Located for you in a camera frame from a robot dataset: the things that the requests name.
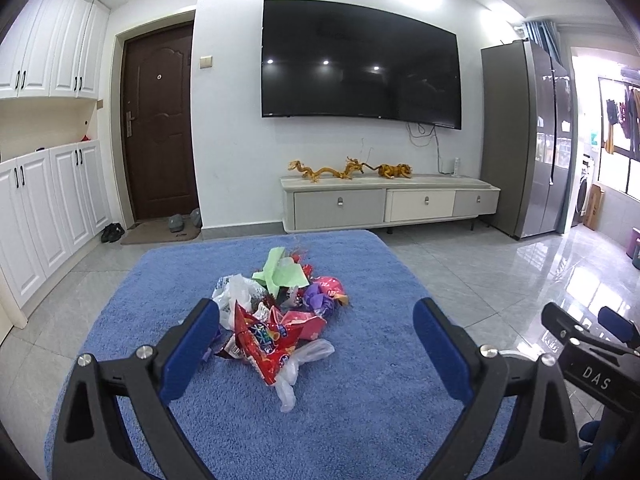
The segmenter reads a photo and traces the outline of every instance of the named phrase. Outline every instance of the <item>trash pile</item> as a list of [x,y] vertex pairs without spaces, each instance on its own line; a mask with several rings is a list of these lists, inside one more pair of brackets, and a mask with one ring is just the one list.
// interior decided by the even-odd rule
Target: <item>trash pile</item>
[[314,278],[313,267],[302,259],[300,252],[274,247],[262,270],[251,278],[220,278],[211,296],[220,309],[220,325],[233,331],[216,355],[251,363],[275,387],[284,413],[296,404],[293,386],[300,365],[335,351],[319,335],[331,314],[349,303],[340,281]]

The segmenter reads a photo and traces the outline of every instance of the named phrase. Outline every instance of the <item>blue curtain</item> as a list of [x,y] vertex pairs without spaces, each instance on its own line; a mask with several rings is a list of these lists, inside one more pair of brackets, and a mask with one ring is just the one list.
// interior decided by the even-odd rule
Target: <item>blue curtain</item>
[[535,44],[544,48],[546,53],[560,64],[560,44],[554,22],[551,20],[524,22],[524,34]]

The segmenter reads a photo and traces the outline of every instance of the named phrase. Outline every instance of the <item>gray refrigerator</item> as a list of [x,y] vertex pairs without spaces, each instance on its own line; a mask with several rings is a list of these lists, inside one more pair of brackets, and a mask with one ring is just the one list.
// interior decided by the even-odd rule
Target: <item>gray refrigerator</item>
[[527,40],[482,50],[481,179],[500,188],[494,227],[514,238],[558,228],[571,162],[567,71]]

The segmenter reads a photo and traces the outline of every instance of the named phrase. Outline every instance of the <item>television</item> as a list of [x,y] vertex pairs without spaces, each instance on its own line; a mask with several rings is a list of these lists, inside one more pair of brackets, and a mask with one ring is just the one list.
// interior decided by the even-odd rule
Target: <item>television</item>
[[265,0],[262,116],[462,127],[456,35],[383,10]]

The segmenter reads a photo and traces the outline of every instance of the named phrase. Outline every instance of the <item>shoe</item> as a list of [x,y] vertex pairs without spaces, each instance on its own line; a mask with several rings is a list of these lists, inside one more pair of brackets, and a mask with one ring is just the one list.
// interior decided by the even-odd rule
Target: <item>shoe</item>
[[109,236],[113,231],[113,228],[116,227],[116,224],[109,224],[102,230],[102,235],[100,236],[100,241],[105,244],[109,241]]
[[113,244],[114,242],[117,242],[118,240],[120,240],[123,234],[124,234],[124,229],[122,228],[122,226],[120,224],[113,224],[113,228],[109,233],[109,236],[107,237],[107,239],[110,244]]

